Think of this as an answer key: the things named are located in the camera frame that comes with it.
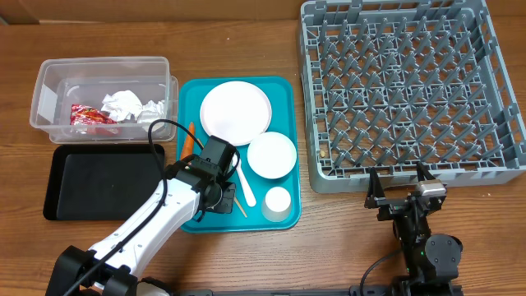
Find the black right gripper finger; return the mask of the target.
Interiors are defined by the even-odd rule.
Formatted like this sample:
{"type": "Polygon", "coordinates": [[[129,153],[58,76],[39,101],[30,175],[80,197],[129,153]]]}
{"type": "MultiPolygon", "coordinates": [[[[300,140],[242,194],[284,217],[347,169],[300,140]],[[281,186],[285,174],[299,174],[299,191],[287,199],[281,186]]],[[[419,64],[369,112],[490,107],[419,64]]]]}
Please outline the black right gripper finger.
{"type": "Polygon", "coordinates": [[[380,178],[374,167],[369,168],[369,186],[367,190],[367,198],[370,199],[373,197],[385,197],[383,187],[381,186],[380,178]]]}
{"type": "Polygon", "coordinates": [[[430,181],[430,180],[435,180],[436,178],[429,172],[429,170],[427,169],[427,167],[422,163],[422,162],[418,162],[416,164],[416,167],[417,167],[417,176],[418,176],[418,181],[419,182],[422,182],[422,181],[430,181]]]}

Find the white napkin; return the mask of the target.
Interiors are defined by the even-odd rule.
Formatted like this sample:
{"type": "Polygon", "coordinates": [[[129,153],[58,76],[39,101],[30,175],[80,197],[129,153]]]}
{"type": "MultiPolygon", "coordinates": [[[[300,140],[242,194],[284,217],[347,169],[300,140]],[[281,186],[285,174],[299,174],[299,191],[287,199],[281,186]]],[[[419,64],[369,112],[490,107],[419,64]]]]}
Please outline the white napkin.
{"type": "Polygon", "coordinates": [[[103,99],[102,112],[108,114],[115,122],[130,120],[132,116],[137,118],[143,109],[139,98],[130,90],[122,90],[113,95],[106,95],[103,99]]]}
{"type": "Polygon", "coordinates": [[[165,112],[165,103],[164,100],[160,100],[155,103],[153,100],[150,100],[142,108],[141,113],[139,114],[136,122],[143,124],[143,129],[148,132],[150,124],[157,120],[164,118],[165,112]]]}

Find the red snack wrapper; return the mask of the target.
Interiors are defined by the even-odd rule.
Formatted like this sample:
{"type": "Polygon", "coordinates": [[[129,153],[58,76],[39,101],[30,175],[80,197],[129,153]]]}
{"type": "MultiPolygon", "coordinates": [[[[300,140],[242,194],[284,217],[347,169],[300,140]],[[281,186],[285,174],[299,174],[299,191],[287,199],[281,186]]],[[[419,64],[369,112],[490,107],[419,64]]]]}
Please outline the red snack wrapper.
{"type": "Polygon", "coordinates": [[[117,122],[98,109],[87,105],[73,104],[70,119],[71,125],[82,126],[79,132],[83,134],[116,136],[121,132],[120,127],[96,127],[96,125],[112,125],[117,122]]]}

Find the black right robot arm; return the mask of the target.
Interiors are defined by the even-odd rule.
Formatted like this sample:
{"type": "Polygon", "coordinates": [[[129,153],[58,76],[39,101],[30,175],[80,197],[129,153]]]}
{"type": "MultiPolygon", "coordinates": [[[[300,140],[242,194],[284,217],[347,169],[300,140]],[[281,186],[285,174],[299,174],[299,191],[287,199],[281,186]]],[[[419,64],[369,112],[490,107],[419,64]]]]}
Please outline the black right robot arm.
{"type": "Polygon", "coordinates": [[[441,180],[417,164],[418,183],[404,199],[388,199],[376,169],[369,169],[369,186],[364,206],[377,209],[379,221],[391,221],[400,249],[373,263],[361,278],[358,291],[367,294],[367,276],[382,262],[399,254],[404,256],[407,275],[396,276],[387,286],[374,288],[384,295],[461,295],[462,287],[453,285],[459,276],[458,265],[464,249],[461,241],[447,234],[433,234],[427,217],[439,211],[447,190],[441,180]]]}

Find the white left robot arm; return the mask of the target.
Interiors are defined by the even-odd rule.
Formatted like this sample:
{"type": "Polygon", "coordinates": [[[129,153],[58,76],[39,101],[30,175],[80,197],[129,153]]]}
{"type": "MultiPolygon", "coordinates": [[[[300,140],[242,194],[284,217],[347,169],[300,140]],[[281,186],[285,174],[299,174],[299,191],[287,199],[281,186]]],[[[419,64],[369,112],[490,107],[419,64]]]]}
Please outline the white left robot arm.
{"type": "Polygon", "coordinates": [[[89,250],[68,247],[56,260],[48,295],[134,295],[139,276],[157,251],[187,221],[207,212],[229,214],[236,186],[230,182],[240,156],[235,146],[211,136],[198,155],[159,164],[158,187],[118,229],[89,250]]]}

